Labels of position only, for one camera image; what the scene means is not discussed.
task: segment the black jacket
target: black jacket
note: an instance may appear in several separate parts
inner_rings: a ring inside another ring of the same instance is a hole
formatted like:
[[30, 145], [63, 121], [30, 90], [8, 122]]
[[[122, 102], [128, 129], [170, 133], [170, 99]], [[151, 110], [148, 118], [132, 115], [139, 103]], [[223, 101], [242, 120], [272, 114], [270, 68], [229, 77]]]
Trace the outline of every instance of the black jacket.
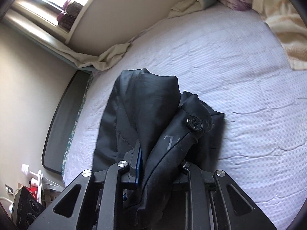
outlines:
[[122, 160], [139, 141], [144, 176], [124, 203], [128, 229], [152, 226], [162, 217], [183, 160], [214, 169], [223, 124], [223, 113], [197, 95], [180, 94], [177, 77], [146, 69], [121, 73], [101, 119], [93, 171]]

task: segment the power outlet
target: power outlet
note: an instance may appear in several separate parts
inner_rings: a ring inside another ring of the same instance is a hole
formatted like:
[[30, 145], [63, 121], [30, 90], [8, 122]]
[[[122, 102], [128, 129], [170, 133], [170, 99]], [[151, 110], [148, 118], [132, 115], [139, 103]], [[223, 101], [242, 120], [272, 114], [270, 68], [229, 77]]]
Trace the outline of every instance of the power outlet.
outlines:
[[5, 191], [8, 194], [13, 194], [14, 193], [13, 189], [10, 186], [6, 185], [6, 184], [5, 184]]

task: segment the red item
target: red item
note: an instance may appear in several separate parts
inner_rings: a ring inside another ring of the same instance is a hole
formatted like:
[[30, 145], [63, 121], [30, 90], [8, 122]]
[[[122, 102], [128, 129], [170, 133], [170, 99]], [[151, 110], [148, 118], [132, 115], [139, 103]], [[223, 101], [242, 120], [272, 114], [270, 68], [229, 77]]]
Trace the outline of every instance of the red item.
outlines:
[[30, 187], [30, 188], [25, 187], [25, 188], [30, 192], [33, 198], [37, 200], [37, 187]]

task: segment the window sill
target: window sill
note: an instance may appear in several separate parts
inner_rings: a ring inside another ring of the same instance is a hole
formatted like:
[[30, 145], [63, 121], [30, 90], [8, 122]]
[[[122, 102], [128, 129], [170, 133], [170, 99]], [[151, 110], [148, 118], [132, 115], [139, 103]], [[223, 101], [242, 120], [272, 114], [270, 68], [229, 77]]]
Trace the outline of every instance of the window sill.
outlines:
[[38, 25], [61, 42], [68, 38], [68, 31], [57, 25], [57, 14], [32, 0], [15, 0], [12, 9]]

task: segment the mattress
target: mattress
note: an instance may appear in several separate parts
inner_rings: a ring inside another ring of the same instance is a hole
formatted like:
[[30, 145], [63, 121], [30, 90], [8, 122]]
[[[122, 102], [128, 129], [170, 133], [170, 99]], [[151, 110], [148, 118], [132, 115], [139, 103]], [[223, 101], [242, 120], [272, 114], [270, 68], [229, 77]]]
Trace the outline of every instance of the mattress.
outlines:
[[124, 69], [178, 77], [187, 90], [225, 113], [217, 169], [225, 170], [278, 230], [307, 197], [307, 71], [290, 69], [277, 38], [253, 10], [221, 4], [166, 19], [134, 40], [125, 57], [93, 78], [68, 151], [68, 185], [91, 169], [99, 123]]

